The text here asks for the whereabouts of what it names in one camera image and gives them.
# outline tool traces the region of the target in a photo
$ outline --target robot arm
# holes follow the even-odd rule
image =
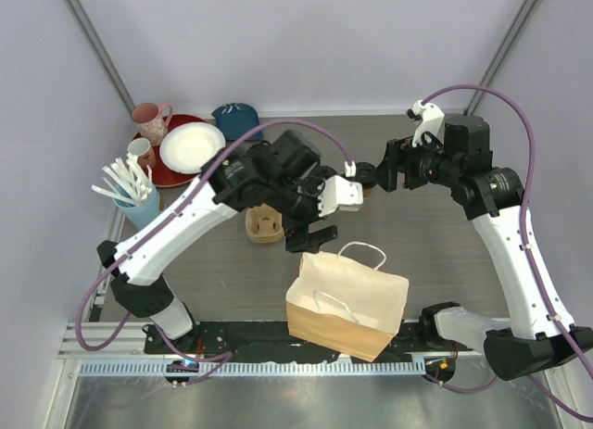
[[[404,174],[404,188],[410,190],[427,183],[450,189],[451,197],[463,207],[486,244],[511,318],[510,322],[501,322],[470,313],[459,304],[439,304],[423,310],[421,324],[426,339],[459,341],[485,354],[503,380],[558,366],[574,357],[554,320],[561,320],[570,329],[582,349],[593,347],[593,332],[574,325],[550,280],[527,211],[530,249],[557,311],[557,316],[549,316],[519,235],[524,189],[515,171],[492,166],[488,124],[476,116],[449,119],[441,143],[433,122],[438,117],[437,108],[424,108],[420,112],[413,108],[409,116],[423,120],[425,112],[430,121],[422,121],[414,136],[387,143],[384,159],[374,172],[375,180],[388,192],[397,188],[399,173]],[[422,132],[424,126],[429,131]]]
[[[135,243],[176,216],[158,236],[125,259],[114,271],[111,288],[116,300],[138,318],[160,326],[181,351],[196,340],[196,323],[173,294],[162,272],[187,247],[210,229],[245,208],[266,203],[283,214],[286,250],[319,251],[337,237],[330,226],[315,233],[309,225],[337,209],[357,210],[362,188],[320,166],[321,154],[297,132],[287,131],[273,144],[263,142],[231,154],[191,204],[179,206],[193,192],[195,178],[185,192],[138,234],[119,244],[109,241],[98,248],[104,266],[127,255]]]

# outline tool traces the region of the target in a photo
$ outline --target red plate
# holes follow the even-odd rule
[[[178,126],[192,121],[203,121],[199,117],[190,116],[188,114],[173,114],[169,123],[169,132],[173,131]],[[138,132],[133,139],[140,137]],[[152,182],[158,188],[172,188],[173,186],[180,186],[190,182],[197,174],[181,174],[167,167],[160,159],[160,146],[153,146],[155,154],[157,155],[157,165],[152,169]]]

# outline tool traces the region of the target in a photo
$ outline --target paper bag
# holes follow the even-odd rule
[[[346,258],[349,246],[369,246],[383,255],[374,268]],[[303,253],[299,275],[286,292],[290,335],[373,361],[397,334],[409,281],[378,269],[385,253],[362,242],[337,255]]]

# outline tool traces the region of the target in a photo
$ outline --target white plastic utensil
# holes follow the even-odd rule
[[[140,168],[140,165],[131,159],[126,160],[126,163],[128,164],[128,167],[130,167],[132,173],[136,176],[136,181],[148,184],[148,179],[146,178],[145,172]]]
[[[123,163],[123,159],[116,158],[115,163],[120,170],[120,174],[128,181],[133,182],[133,173],[128,167],[126,167],[125,163]]]
[[[111,191],[113,191],[113,193],[115,193],[115,194],[119,193],[118,189],[113,185],[113,183],[111,183],[109,181],[109,179],[107,177],[102,177],[101,179],[103,179],[103,181],[105,181],[105,183],[107,184],[107,186],[109,188],[111,188]]]
[[[138,205],[138,203],[135,200],[130,199],[129,197],[124,197],[122,195],[116,195],[115,193],[105,190],[105,189],[101,188],[100,186],[91,185],[91,188],[93,189],[93,191],[95,191],[96,193],[98,193],[100,195],[113,197],[114,199],[118,199],[119,201],[125,202],[126,204],[130,204],[132,206]]]
[[[121,168],[117,163],[111,163],[109,167],[111,167],[113,172],[120,176],[120,179],[122,179],[128,185],[133,186],[133,179],[130,177],[130,172],[127,171],[127,169]]]
[[[138,195],[140,196],[140,201],[142,201],[142,198],[144,197],[146,190],[146,185],[140,183],[140,186],[138,187]]]
[[[137,194],[135,189],[130,186],[127,182],[124,182],[120,176],[118,176],[110,167],[103,167],[103,171],[107,173],[108,176],[111,177],[111,179],[113,179],[115,181],[115,183],[117,185],[119,185],[121,187],[121,189],[123,191],[126,192],[126,194],[133,199],[134,201],[138,201],[137,199]]]
[[[144,202],[145,200],[147,200],[151,193],[152,193],[151,189],[144,190],[142,192],[142,196],[140,197],[140,202]]]

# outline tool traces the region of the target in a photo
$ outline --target gray floor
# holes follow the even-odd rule
[[[354,159],[373,164],[383,157],[387,140],[414,130],[405,116],[310,120],[336,133]],[[271,128],[266,137],[273,140],[284,129]],[[342,167],[339,150],[329,140],[298,130],[320,148],[324,164]],[[168,205],[182,191],[161,190],[161,195]],[[508,316],[486,248],[446,188],[425,186],[391,194],[376,188],[360,212],[336,213],[328,221],[338,225],[339,237],[323,250],[335,252],[352,240],[368,242],[387,254],[382,270],[410,279],[407,318],[417,318],[422,307],[448,300],[487,316]],[[133,233],[126,222],[121,238]],[[371,250],[348,251],[360,262],[376,261]],[[284,251],[284,241],[269,246],[250,243],[243,213],[191,245],[165,276],[198,320],[285,320],[284,295],[297,277],[298,260],[299,255]],[[123,313],[109,295],[101,321],[119,320]]]
[[[492,377],[480,357],[460,357],[451,383],[484,385]],[[170,387],[162,378],[80,378],[67,428],[161,429],[524,429],[560,428],[554,405],[526,378],[499,381],[485,392],[461,395],[420,376],[216,378]],[[82,410],[88,406],[83,420]]]

